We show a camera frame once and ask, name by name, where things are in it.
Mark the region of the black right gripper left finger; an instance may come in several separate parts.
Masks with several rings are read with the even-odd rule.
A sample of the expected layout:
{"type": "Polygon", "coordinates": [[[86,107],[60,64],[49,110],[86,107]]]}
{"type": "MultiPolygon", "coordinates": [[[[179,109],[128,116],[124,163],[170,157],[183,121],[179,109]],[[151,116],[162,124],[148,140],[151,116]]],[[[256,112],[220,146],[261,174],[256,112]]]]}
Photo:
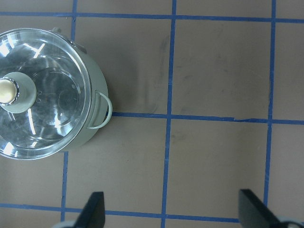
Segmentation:
{"type": "Polygon", "coordinates": [[[103,192],[93,192],[78,216],[75,228],[103,228],[105,225],[105,201],[103,192]]]}

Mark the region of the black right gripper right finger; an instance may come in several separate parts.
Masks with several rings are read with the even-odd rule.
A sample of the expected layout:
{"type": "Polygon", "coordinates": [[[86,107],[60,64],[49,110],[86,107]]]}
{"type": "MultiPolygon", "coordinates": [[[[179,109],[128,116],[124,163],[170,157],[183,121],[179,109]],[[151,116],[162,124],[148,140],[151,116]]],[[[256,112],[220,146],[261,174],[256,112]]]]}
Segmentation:
{"type": "Polygon", "coordinates": [[[279,219],[250,189],[238,193],[238,220],[243,228],[278,228],[279,219]]]}

